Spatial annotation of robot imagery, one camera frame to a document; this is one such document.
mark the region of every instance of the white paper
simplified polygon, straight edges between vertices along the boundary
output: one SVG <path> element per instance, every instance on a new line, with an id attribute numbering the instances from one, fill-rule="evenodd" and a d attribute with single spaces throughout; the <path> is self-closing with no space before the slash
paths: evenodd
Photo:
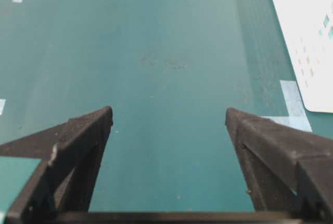
<path id="1" fill-rule="evenodd" d="M 305 108 L 333 113 L 333 0 L 273 2 Z"/>

